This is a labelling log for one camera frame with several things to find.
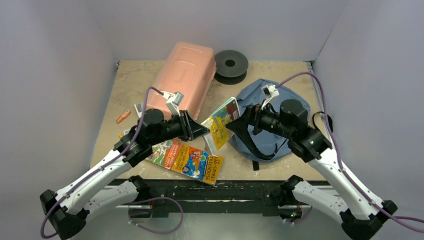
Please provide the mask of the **blue backpack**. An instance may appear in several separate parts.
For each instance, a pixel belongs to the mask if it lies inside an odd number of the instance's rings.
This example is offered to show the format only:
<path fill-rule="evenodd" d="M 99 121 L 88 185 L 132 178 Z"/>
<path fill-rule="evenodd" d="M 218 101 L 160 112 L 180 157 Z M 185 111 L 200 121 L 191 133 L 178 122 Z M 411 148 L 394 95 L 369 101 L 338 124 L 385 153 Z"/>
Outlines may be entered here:
<path fill-rule="evenodd" d="M 279 86 L 275 81 L 260 78 L 236 96 L 240 116 L 249 106 L 262 105 L 265 94 L 261 87 L 265 85 L 275 85 L 279 91 L 279 96 L 268 105 L 272 105 L 279 114 L 281 134 L 263 130 L 247 139 L 240 139 L 234 133 L 229 140 L 230 144 L 255 163 L 254 170 L 258 170 L 259 163 L 274 162 L 288 154 L 294 154 L 305 163 L 321 159 L 325 150 L 332 149 L 332 144 L 316 126 L 309 125 L 311 107 L 293 90 Z"/>

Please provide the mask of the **yellow illustrated book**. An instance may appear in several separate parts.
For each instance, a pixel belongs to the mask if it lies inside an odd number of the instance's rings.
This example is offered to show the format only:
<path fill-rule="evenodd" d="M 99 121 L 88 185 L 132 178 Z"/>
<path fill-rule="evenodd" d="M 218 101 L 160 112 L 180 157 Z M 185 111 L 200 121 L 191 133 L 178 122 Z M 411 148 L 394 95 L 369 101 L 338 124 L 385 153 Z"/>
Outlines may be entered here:
<path fill-rule="evenodd" d="M 226 124 L 239 117 L 238 101 L 235 97 L 230 97 L 202 122 L 202 125 L 209 129 L 209 133 L 203 136 L 203 140 L 210 154 L 217 155 L 223 145 L 234 135 L 226 128 Z"/>

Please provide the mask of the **130-Storey Treehouse orange book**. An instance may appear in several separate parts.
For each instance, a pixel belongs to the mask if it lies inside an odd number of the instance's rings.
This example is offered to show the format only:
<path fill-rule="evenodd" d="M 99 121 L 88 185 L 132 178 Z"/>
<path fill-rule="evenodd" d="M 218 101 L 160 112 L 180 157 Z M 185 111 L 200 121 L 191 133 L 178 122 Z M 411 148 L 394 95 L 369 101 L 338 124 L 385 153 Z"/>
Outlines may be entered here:
<path fill-rule="evenodd" d="M 214 186 L 223 165 L 224 158 L 198 148 L 182 145 L 171 168 L 197 181 Z"/>

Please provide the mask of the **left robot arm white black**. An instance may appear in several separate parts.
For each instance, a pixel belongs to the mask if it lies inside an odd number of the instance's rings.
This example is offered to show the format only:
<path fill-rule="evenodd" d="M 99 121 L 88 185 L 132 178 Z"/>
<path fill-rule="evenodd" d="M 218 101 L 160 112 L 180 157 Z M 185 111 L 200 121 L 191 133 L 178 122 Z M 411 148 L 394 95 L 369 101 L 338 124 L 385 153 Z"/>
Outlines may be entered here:
<path fill-rule="evenodd" d="M 161 110 L 148 109 L 94 167 L 69 185 L 56 191 L 47 189 L 40 195 L 45 215 L 40 236 L 68 240 L 88 221 L 109 209 L 132 202 L 142 205 L 154 201 L 150 187 L 139 175 L 131 176 L 112 189 L 105 187 L 147 159 L 154 145 L 175 138 L 189 142 L 209 132 L 207 127 L 192 119 L 187 110 L 179 110 L 166 120 Z"/>

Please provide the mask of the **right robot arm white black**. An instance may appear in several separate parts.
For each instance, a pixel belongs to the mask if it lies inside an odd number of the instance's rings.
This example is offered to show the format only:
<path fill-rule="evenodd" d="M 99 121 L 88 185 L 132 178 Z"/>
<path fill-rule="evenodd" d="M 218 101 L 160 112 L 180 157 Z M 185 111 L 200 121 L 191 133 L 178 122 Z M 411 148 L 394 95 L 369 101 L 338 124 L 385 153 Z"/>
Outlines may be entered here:
<path fill-rule="evenodd" d="M 226 124 L 257 158 L 269 161 L 272 155 L 262 153 L 252 135 L 261 131 L 287 139 L 291 152 L 316 169 L 336 191 L 336 195 L 317 189 L 293 175 L 281 185 L 280 205 L 295 201 L 309 204 L 341 225 L 353 240 L 369 240 L 397 210 L 391 200 L 382 200 L 368 190 L 337 159 L 331 142 L 308 124 L 308 112 L 300 101 L 284 100 L 279 112 L 272 105 L 249 105 L 243 114 Z"/>

